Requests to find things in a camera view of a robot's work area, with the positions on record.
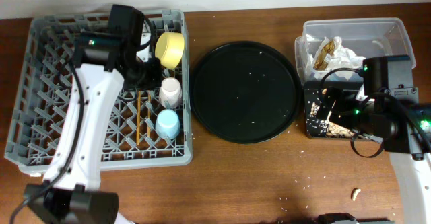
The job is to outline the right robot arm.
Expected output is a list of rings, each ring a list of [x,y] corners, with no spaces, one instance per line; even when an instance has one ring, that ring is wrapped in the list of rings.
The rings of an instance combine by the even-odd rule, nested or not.
[[[353,104],[340,89],[320,81],[319,110],[359,137],[381,139],[389,154],[406,223],[430,222],[430,105],[420,104],[407,55],[364,59],[354,69],[363,79],[364,99]]]

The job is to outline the yellow bowl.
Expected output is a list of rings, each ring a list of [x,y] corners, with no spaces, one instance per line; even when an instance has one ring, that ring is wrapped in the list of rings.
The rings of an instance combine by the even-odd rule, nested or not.
[[[180,63],[185,51],[185,38],[178,32],[165,32],[156,42],[155,56],[161,65],[174,69]]]

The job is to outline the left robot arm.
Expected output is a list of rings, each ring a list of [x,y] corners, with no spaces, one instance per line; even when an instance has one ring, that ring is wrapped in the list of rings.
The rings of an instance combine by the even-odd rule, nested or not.
[[[113,5],[105,32],[82,32],[69,61],[71,96],[59,145],[41,185],[29,184],[21,208],[44,223],[128,223],[119,213],[119,196],[100,191],[102,146],[115,102],[124,89],[153,90],[161,85],[161,62],[146,62],[139,51],[154,49],[141,41],[147,26],[139,10]]]

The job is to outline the pink cup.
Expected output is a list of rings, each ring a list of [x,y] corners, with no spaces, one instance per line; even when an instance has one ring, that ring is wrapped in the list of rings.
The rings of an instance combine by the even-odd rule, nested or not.
[[[182,89],[179,80],[168,77],[165,78],[159,90],[159,101],[163,107],[174,109],[181,105]]]

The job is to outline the white napkin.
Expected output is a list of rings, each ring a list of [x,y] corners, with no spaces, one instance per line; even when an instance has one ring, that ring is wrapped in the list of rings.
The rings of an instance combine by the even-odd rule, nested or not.
[[[317,71],[313,69],[313,65],[315,62],[315,57],[318,55],[320,49],[322,49],[323,45],[328,43],[328,41],[334,40],[335,43],[335,51],[333,56],[328,55],[326,57],[326,61],[329,63],[328,67],[324,71]],[[350,68],[350,69],[358,69],[362,66],[363,60],[365,57],[357,55],[353,50],[344,47],[342,44],[343,40],[341,37],[336,36],[332,39],[325,38],[318,49],[314,53],[310,53],[308,55],[307,69],[312,73],[312,76],[315,79],[320,79],[327,73],[332,70],[339,68]]]

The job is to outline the food scraps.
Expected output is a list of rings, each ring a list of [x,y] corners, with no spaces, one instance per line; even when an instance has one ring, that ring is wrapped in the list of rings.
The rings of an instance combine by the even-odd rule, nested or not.
[[[306,117],[306,133],[314,138],[350,139],[354,133],[342,126],[329,121],[331,113],[326,119],[317,118],[321,101],[316,89],[304,90],[304,112]]]

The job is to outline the blue cup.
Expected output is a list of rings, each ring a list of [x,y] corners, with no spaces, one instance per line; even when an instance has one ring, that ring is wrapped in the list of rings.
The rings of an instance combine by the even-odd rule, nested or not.
[[[180,132],[180,120],[174,110],[162,110],[156,119],[156,132],[163,139],[174,139]]]

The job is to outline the wooden chopstick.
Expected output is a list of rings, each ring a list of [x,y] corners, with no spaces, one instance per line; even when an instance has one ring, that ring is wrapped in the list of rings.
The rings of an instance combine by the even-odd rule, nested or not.
[[[152,121],[151,121],[151,108],[152,108],[152,105],[151,105],[150,91],[146,91],[146,94],[147,94],[147,100],[145,102],[145,107],[147,109],[147,117],[146,117],[145,123],[147,125],[146,133],[147,133],[147,136],[149,137],[151,135],[151,128],[150,128],[150,126],[152,124]]]
[[[141,91],[137,91],[137,128],[136,128],[136,143],[140,145],[140,126],[141,126]]]

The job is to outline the gold coffee stick wrapper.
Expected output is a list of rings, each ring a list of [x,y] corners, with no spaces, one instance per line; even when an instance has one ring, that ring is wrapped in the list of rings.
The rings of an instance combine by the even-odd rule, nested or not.
[[[317,71],[324,71],[329,64],[326,61],[326,57],[328,55],[333,56],[334,51],[335,51],[334,40],[330,40],[328,41],[328,43],[324,44],[322,49],[320,49],[318,55],[315,57],[313,69]]]

